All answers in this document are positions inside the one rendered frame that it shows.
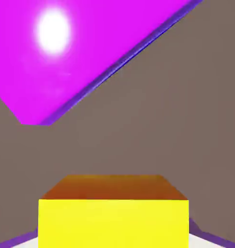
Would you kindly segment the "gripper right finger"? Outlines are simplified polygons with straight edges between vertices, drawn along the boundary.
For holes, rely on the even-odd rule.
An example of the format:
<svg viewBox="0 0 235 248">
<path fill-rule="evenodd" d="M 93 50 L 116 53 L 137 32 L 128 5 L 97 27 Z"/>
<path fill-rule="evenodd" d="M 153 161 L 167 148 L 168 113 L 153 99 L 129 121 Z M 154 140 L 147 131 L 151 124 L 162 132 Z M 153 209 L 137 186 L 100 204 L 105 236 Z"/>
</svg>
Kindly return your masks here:
<svg viewBox="0 0 235 248">
<path fill-rule="evenodd" d="M 235 243 L 202 231 L 189 218 L 189 248 L 235 248 Z"/>
</svg>

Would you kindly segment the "small yellow cube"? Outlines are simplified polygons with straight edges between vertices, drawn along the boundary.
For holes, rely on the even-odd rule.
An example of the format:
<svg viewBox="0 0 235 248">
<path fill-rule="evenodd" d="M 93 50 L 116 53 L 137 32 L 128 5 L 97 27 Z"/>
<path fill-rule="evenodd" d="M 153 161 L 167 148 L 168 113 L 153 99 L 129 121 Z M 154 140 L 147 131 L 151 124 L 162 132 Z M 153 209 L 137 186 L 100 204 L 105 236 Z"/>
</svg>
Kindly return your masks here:
<svg viewBox="0 0 235 248">
<path fill-rule="evenodd" d="M 68 175 L 39 199 L 38 248 L 189 248 L 189 201 L 160 175 Z"/>
</svg>

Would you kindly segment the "large magenta box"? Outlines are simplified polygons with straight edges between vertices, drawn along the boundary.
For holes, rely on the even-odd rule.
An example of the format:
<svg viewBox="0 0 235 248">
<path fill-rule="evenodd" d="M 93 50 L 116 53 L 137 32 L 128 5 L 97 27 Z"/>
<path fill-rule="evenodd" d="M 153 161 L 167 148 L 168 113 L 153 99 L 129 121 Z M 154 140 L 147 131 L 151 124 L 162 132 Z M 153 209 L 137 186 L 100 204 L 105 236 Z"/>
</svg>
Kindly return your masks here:
<svg viewBox="0 0 235 248">
<path fill-rule="evenodd" d="M 50 125 L 202 0 L 0 0 L 0 99 Z"/>
</svg>

